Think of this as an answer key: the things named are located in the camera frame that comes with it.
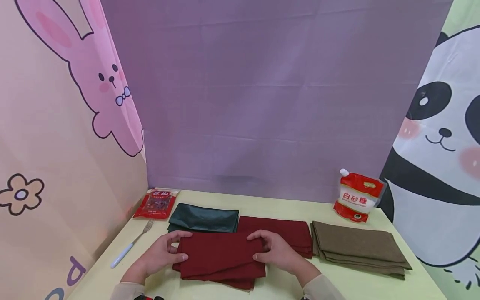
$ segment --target flower petal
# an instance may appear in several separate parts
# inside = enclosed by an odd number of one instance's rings
[[[43,190],[43,187],[43,181],[40,179],[34,179],[26,186],[26,189],[30,194],[37,194]]]
[[[28,197],[25,198],[25,200],[17,202],[20,202],[22,205],[25,205],[30,209],[34,209],[40,205],[41,200],[40,197],[35,196],[33,193],[30,193]]]
[[[27,180],[22,174],[15,174],[8,180],[9,187],[14,190],[24,189],[27,185]]]
[[[10,210],[10,214],[14,216],[19,216],[20,214],[22,214],[22,212],[24,212],[25,207],[23,202],[15,201],[15,202],[12,202],[12,204],[8,209]]]
[[[4,192],[0,192],[0,205],[6,206],[12,203],[13,201],[16,201],[14,196],[15,196],[15,191],[6,190]]]

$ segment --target light yellow table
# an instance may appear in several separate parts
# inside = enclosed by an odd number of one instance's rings
[[[367,224],[356,224],[336,215],[331,204],[247,197],[217,193],[182,191],[177,203],[205,207],[238,209],[243,216],[261,216],[288,220],[322,221],[334,225],[391,232],[413,267],[406,280],[363,273],[338,265],[311,259],[348,300],[446,300],[405,241],[380,209],[370,214]],[[155,241],[167,232],[168,222],[157,221],[144,234],[115,269],[110,264],[143,229],[146,220],[132,219],[118,234],[95,265],[88,271],[69,300],[108,300],[113,287],[127,268]],[[295,277],[274,267],[267,268],[267,277],[255,281],[255,289],[247,292],[214,282],[180,280],[180,274],[167,267],[146,283],[147,296],[162,296],[166,300],[294,300],[302,297]]]

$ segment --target fork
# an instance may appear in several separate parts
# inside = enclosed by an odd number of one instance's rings
[[[117,258],[112,262],[112,264],[110,265],[110,268],[114,268],[116,267],[119,262],[125,257],[125,255],[128,253],[128,251],[130,251],[130,249],[133,247],[133,245],[138,241],[138,239],[144,234],[144,233],[147,233],[150,228],[152,228],[152,225],[153,225],[153,220],[150,220],[148,221],[147,225],[145,225],[145,228],[144,230],[142,231],[142,233],[140,233],[140,235],[135,239],[133,240],[133,242],[131,242],[130,244],[128,244],[128,246],[123,249],[123,251],[120,253],[119,256],[117,256]]]

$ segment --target brown cloth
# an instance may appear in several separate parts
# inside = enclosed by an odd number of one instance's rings
[[[311,223],[313,254],[346,267],[405,280],[412,267],[390,232]]]

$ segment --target sleeve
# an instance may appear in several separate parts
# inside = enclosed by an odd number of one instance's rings
[[[133,300],[144,294],[145,287],[133,282],[120,282],[113,288],[110,300]]]
[[[346,300],[328,278],[320,274],[303,287],[305,300]]]

